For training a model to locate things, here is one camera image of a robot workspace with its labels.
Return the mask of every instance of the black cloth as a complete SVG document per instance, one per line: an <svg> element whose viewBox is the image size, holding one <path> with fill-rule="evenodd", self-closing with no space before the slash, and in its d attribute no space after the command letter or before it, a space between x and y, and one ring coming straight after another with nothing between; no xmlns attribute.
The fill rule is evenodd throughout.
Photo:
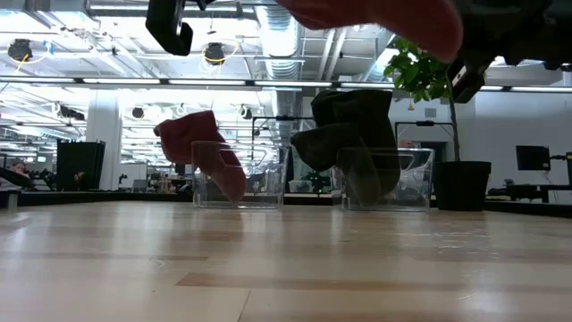
<svg viewBox="0 0 572 322"><path fill-rule="evenodd" d="M318 128L291 139L302 161L314 170L340 167L365 206L392 191L400 179L397 143L388 117L391 96L376 89L322 91L312 101Z"/></svg>

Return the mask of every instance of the black plant pot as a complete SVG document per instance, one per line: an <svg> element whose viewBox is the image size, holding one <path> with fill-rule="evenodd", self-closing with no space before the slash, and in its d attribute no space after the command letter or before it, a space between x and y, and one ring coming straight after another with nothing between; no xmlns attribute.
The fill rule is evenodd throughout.
<svg viewBox="0 0 572 322"><path fill-rule="evenodd" d="M433 182L437 207L441 210L482 211L489 174L490 162L435 164Z"/></svg>

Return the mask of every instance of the black monitor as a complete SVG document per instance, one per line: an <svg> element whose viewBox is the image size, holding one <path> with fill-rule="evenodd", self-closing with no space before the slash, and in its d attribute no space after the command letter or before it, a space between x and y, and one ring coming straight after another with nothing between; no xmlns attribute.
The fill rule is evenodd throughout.
<svg viewBox="0 0 572 322"><path fill-rule="evenodd" d="M175 173L177 173L178 175L185 175L185 165L179 165L176 164L175 165Z"/></svg>
<svg viewBox="0 0 572 322"><path fill-rule="evenodd" d="M551 152L547 147L517 146L519 171L550 171Z"/></svg>

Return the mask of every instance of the wooden tabletop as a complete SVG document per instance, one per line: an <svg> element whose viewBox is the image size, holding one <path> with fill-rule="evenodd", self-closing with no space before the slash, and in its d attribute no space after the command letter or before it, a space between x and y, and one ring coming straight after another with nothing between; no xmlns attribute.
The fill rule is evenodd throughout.
<svg viewBox="0 0 572 322"><path fill-rule="evenodd" d="M572 221L496 213L0 212L0 320L572 321Z"/></svg>

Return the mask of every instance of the clear plastic container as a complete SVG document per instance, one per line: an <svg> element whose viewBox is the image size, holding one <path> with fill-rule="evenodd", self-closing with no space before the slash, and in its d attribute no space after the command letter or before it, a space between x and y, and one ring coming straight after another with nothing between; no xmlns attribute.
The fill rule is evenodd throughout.
<svg viewBox="0 0 572 322"><path fill-rule="evenodd" d="M312 182L308 180L292 180L288 182L290 193L314 193Z"/></svg>
<svg viewBox="0 0 572 322"><path fill-rule="evenodd" d="M429 148L343 148L332 169L333 202L345 210L426 212L433 159Z"/></svg>
<svg viewBox="0 0 572 322"><path fill-rule="evenodd" d="M197 141L192 156L195 207L282 207L288 148Z"/></svg>

